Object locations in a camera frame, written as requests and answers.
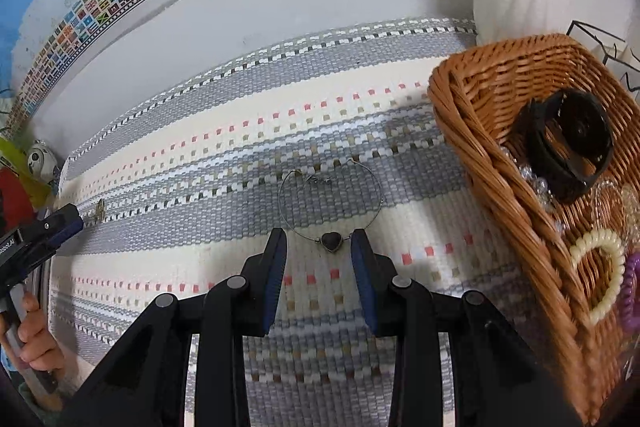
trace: silver chain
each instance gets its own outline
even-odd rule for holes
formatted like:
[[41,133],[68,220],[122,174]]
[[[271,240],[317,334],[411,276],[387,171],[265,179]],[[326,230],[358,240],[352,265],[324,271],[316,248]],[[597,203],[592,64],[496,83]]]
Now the silver chain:
[[[382,190],[382,184],[380,183],[380,180],[374,174],[374,172],[371,169],[369,169],[369,167],[367,167],[366,165],[363,165],[362,163],[360,163],[359,161],[354,160],[353,158],[349,158],[347,160],[347,163],[353,163],[354,165],[358,165],[358,166],[362,167],[367,172],[369,172],[369,174],[371,174],[372,178],[376,181],[376,185],[377,185],[376,192],[378,192],[379,195],[380,195],[380,198],[378,199],[378,209],[376,210],[376,213],[371,218],[371,220],[366,224],[366,226],[363,227],[363,229],[367,229],[367,228],[369,228],[371,223],[373,223],[376,220],[376,218],[378,217],[378,214],[380,213],[380,210],[382,210],[382,206],[385,204],[385,195],[384,195],[384,192]],[[314,243],[320,243],[320,238],[319,237],[309,237],[308,235],[305,235],[305,234],[299,232],[298,230],[296,230],[296,228],[292,224],[290,224],[290,222],[287,220],[287,218],[284,217],[284,213],[282,211],[282,204],[280,203],[280,198],[281,198],[281,195],[282,195],[282,188],[284,187],[284,184],[289,179],[289,176],[292,175],[292,174],[304,175],[305,173],[303,171],[301,171],[300,169],[293,169],[293,170],[289,171],[287,173],[287,175],[284,176],[284,178],[282,179],[282,183],[280,184],[280,188],[278,189],[278,211],[280,213],[280,219],[283,220],[284,224],[287,225],[287,228],[289,230],[291,230],[291,232],[297,233],[300,237],[304,237],[305,239],[308,239],[309,241],[313,241]],[[316,185],[317,184],[330,185],[333,181],[334,181],[334,177],[332,177],[332,176],[318,176],[317,174],[313,173],[313,174],[307,175],[307,177],[305,179],[305,182],[303,183],[303,188],[308,183],[313,183],[313,184],[316,184]],[[346,241],[346,240],[348,240],[350,238],[351,238],[351,234],[349,234],[347,237],[343,237],[342,240]]]

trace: black wristband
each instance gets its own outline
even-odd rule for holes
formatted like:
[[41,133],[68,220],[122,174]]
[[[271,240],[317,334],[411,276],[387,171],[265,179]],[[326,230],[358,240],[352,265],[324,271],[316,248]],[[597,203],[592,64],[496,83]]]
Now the black wristband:
[[[533,172],[546,179],[549,190],[561,203],[572,203],[586,194],[607,169],[613,156],[609,118],[591,93],[562,89],[544,102],[532,100],[527,107],[527,159]],[[554,121],[566,145],[586,158],[595,172],[578,172],[546,138],[546,126]]]

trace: white toy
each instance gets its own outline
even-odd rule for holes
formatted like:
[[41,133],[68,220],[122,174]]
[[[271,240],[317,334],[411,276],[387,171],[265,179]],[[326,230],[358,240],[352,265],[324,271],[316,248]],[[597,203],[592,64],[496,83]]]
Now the white toy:
[[58,162],[46,144],[36,142],[27,152],[27,166],[34,178],[50,183],[55,177]]

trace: human hand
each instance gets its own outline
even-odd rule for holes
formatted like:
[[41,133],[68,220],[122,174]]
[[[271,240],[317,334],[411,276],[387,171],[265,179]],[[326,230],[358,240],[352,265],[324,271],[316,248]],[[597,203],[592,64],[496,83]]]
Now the human hand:
[[[18,327],[18,338],[23,341],[24,346],[20,353],[13,353],[24,363],[28,363],[36,371],[54,371],[57,378],[62,377],[65,367],[65,357],[60,346],[47,330],[47,317],[40,309],[40,303],[29,292],[25,292],[22,305],[27,316]],[[5,345],[4,334],[7,324],[4,317],[0,315],[0,337],[2,345]],[[20,363],[15,363],[15,367],[20,367]]]

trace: necklace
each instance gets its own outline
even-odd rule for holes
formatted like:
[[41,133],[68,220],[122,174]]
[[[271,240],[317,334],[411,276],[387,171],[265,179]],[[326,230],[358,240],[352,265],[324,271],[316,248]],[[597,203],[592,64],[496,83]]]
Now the necklace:
[[[378,177],[373,173],[373,171],[369,169],[367,166],[364,166],[359,161],[349,158],[347,160],[347,163],[353,163],[354,165],[358,165],[361,168],[365,169],[369,174],[371,174],[372,178],[376,181],[376,185],[377,185],[376,191],[377,192],[379,191],[379,194],[380,194],[380,198],[378,199],[378,209],[376,210],[376,213],[371,218],[371,220],[366,224],[366,226],[362,227],[363,229],[366,229],[371,225],[371,223],[373,223],[376,220],[376,218],[378,217],[378,214],[380,213],[380,210],[382,210],[382,205],[385,203],[385,197],[382,191],[382,184],[380,183],[380,180],[378,179]],[[278,189],[278,211],[280,213],[280,219],[284,222],[285,225],[287,225],[287,228],[291,230],[291,232],[294,232],[298,234],[300,237],[304,237],[309,241],[313,241],[314,243],[320,243],[324,247],[324,249],[329,253],[337,252],[342,246],[343,242],[351,238],[351,234],[349,234],[347,237],[342,237],[342,234],[340,232],[332,231],[332,232],[325,232],[320,237],[309,237],[308,235],[300,233],[298,230],[296,230],[296,228],[292,224],[290,224],[290,222],[284,216],[284,213],[282,211],[282,204],[280,203],[280,199],[282,196],[282,188],[284,187],[284,184],[287,182],[287,179],[289,179],[290,175],[292,174],[299,174],[302,176],[305,173],[300,169],[293,169],[292,171],[289,171],[287,175],[284,176],[284,178],[282,179],[282,183],[280,184],[280,188]],[[305,187],[305,185],[308,183],[313,183],[316,185],[318,184],[330,185],[333,181],[334,181],[334,178],[332,178],[331,176],[318,176],[317,174],[315,174],[315,172],[313,172],[307,175],[305,182],[303,183],[303,187]]]

